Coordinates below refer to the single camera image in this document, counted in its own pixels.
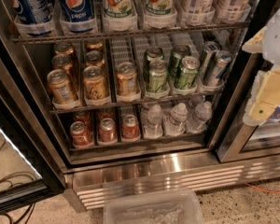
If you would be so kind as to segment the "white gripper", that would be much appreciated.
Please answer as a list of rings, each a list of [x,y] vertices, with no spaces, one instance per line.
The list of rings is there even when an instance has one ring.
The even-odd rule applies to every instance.
[[[280,8],[252,38],[242,45],[247,53],[262,53],[263,59],[280,65]],[[280,105],[280,66],[268,72],[258,71],[245,107],[246,125],[264,123]]]

